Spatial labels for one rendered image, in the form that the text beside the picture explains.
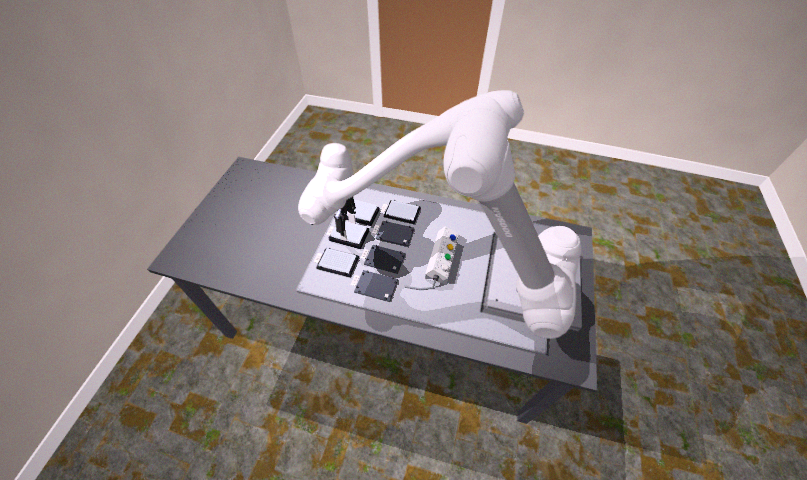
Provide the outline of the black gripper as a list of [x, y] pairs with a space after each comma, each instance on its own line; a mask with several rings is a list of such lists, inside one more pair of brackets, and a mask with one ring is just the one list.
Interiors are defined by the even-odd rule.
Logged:
[[356, 205], [355, 205], [354, 197], [351, 197], [351, 198], [346, 200], [346, 204], [344, 205], [344, 207], [339, 209], [337, 214], [334, 214], [335, 224], [336, 224], [336, 232], [338, 232], [340, 234], [342, 233], [340, 235], [341, 240], [345, 240], [345, 241], [348, 240], [347, 239], [347, 233], [346, 233], [346, 230], [345, 230], [345, 221], [346, 221], [347, 211], [348, 211], [349, 222], [356, 224], [356, 220], [355, 220], [356, 211], [354, 211], [355, 209], [356, 209]]

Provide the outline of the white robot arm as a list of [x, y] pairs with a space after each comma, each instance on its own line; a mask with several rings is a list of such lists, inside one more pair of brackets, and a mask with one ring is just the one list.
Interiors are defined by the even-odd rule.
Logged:
[[575, 316], [581, 242], [564, 226], [550, 227], [539, 236], [535, 230], [514, 183], [508, 142], [510, 129], [523, 115], [520, 98], [513, 91], [476, 96], [409, 133], [355, 175], [346, 147], [326, 145], [317, 175], [300, 199], [300, 216], [309, 224], [321, 224], [347, 199], [410, 157], [447, 145], [446, 180], [458, 194], [479, 201], [484, 210], [519, 275], [516, 291], [527, 327], [539, 337], [558, 338]]

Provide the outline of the white button panel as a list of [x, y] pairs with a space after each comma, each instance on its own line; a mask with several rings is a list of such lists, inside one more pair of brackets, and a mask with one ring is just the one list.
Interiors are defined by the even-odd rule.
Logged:
[[[455, 237], [456, 236], [456, 237]], [[451, 263], [455, 254], [459, 234], [448, 227], [438, 231], [433, 251], [426, 270], [425, 279], [434, 281], [432, 287], [417, 288], [405, 286], [405, 288], [425, 290], [433, 289], [435, 282], [447, 284]], [[456, 239], [456, 240], [455, 240]], [[451, 259], [450, 259], [451, 258]]]

